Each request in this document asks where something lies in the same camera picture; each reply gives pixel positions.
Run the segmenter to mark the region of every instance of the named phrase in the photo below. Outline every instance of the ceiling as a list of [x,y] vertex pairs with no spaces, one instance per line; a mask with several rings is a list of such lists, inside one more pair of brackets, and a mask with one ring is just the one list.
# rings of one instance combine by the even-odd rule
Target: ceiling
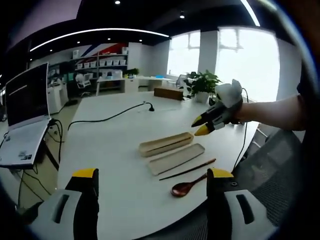
[[[252,1],[252,8],[256,12],[261,27],[275,31],[279,38],[290,41],[277,18],[260,5],[252,4]],[[25,3],[21,8],[15,9],[20,13],[20,17],[10,16],[11,22],[6,26],[8,31],[14,27],[18,28],[17,23],[23,21],[29,12],[28,9],[38,1],[25,2],[28,4]],[[77,47],[78,41],[80,45],[91,45],[108,42],[139,42],[141,39],[143,44],[155,45],[168,39],[132,31],[95,31],[64,37],[29,52],[29,49],[48,40],[82,30],[131,28],[175,36],[193,30],[212,31],[223,25],[254,26],[240,0],[120,0],[120,2],[120,5],[116,5],[114,0],[82,0],[76,19],[41,29],[19,42],[7,53],[3,48],[5,36],[1,36],[0,74],[9,70],[6,76],[10,78],[24,71],[29,59],[39,59],[54,52]],[[185,19],[180,19],[181,11],[184,11]]]

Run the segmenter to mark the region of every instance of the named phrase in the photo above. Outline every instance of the monitor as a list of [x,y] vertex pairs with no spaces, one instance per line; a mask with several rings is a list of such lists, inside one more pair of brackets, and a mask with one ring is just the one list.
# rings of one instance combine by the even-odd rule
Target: monitor
[[48,63],[29,69],[5,85],[8,125],[49,115],[47,101]]

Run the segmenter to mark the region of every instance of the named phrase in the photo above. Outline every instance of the ceiling light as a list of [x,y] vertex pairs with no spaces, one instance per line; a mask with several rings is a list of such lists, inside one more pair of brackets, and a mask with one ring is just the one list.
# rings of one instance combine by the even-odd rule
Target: ceiling light
[[38,46],[35,46],[34,48],[30,49],[30,52],[36,50],[37,48],[42,47],[43,45],[46,45],[46,44],[51,43],[51,42],[53,42],[55,40],[58,40],[58,39],[62,39],[62,38],[65,38],[65,37],[76,35],[76,34],[83,34],[83,33],[96,32],[96,31],[133,31],[133,32],[146,33],[146,34],[154,34],[154,35],[159,35],[159,36],[162,36],[162,37],[169,38],[169,35],[165,35],[165,34],[162,34],[162,33],[154,32],[154,31],[147,31],[147,30],[140,30],[140,29],[133,29],[133,28],[118,28],[118,27],[117,28],[116,27],[113,27],[113,28],[96,28],[96,29],[89,29],[89,30],[83,30],[83,31],[76,31],[76,32],[72,32],[72,33],[69,33],[69,34],[66,34],[66,35],[58,36],[58,37],[53,38],[53,39],[51,39],[49,41],[41,43]]
[[184,18],[185,18],[184,11],[181,11],[181,13],[180,13],[180,18],[181,18],[181,19],[184,19]]
[[242,4],[244,5],[245,9],[248,11],[248,13],[250,14],[254,24],[258,27],[260,27],[260,23],[254,13],[254,11],[252,10],[251,6],[249,5],[249,3],[247,2],[247,0],[240,0],[242,2]]

